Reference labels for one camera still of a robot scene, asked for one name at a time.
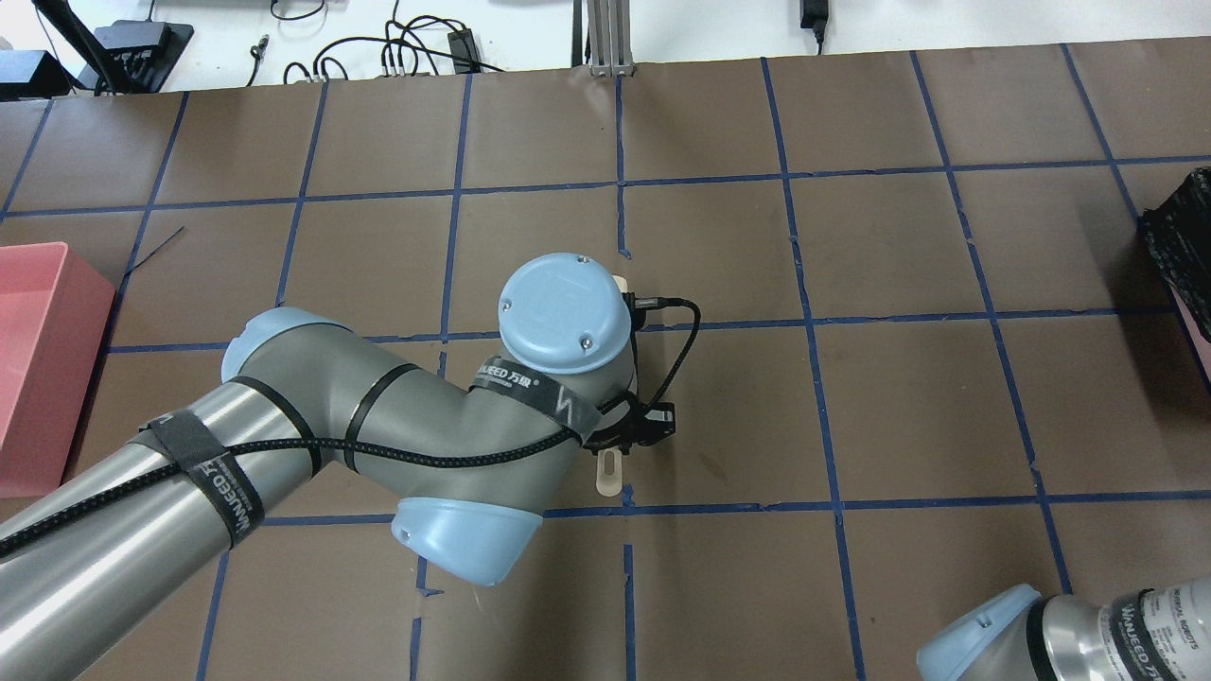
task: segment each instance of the black mesh object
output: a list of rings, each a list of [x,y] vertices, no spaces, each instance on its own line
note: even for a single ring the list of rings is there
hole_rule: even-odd
[[[1211,342],[1211,168],[1198,168],[1140,229],[1148,252],[1182,297],[1203,338]]]

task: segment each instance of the metal tube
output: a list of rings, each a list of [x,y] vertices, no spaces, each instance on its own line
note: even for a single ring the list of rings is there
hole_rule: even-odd
[[[220,385],[189,410],[225,445],[299,436],[277,407],[239,384]],[[166,463],[128,443],[0,525],[0,536]],[[266,509],[311,476],[303,451],[248,454],[240,463]],[[23,681],[78,676],[228,545],[218,513],[178,475],[5,559],[0,674]]]

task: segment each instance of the light blue cap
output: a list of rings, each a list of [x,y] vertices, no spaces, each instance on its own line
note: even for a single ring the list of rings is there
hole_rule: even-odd
[[[348,326],[340,322],[298,308],[274,308],[265,310],[249,319],[248,324],[243,327],[243,333],[233,338],[231,343],[228,344],[228,350],[223,354],[220,378],[224,382],[235,378],[240,373],[240,370],[243,368],[243,362],[248,361],[248,357],[268,343],[270,338],[309,324],[331,324],[349,330]]]
[[[925,681],[955,681],[997,636],[1043,596],[1018,584],[963,616],[917,652]]]
[[[391,534],[446,572],[492,586],[509,574],[540,525],[543,516],[507,507],[412,497],[400,502]]]
[[[618,284],[587,256],[550,253],[526,263],[509,277],[497,310],[505,348],[544,373],[602,367],[631,339]]]

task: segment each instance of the white floor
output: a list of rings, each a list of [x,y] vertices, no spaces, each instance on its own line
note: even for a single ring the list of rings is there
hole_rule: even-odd
[[[297,15],[317,0],[282,0]],[[75,0],[90,28],[115,19],[142,19],[148,0]],[[331,0],[314,18],[282,23],[269,0],[159,0],[155,18],[196,29],[166,90],[236,87],[252,68],[248,47],[263,35],[269,50],[257,84],[282,81],[292,61],[310,64],[321,47],[349,35],[381,35],[390,0]],[[637,62],[729,59],[808,55],[816,46],[798,28],[799,0],[632,0]],[[476,34],[483,61],[506,70],[567,67],[570,0],[404,0],[403,21],[435,13],[464,21]],[[82,65],[47,24],[68,68]],[[1211,0],[832,0],[826,53],[1081,42],[1132,38],[1211,35]],[[446,51],[444,32],[425,32]],[[45,50],[47,39],[28,0],[0,0],[0,38],[18,50]],[[379,46],[337,47],[355,79],[379,75]],[[443,73],[448,61],[440,61]]]

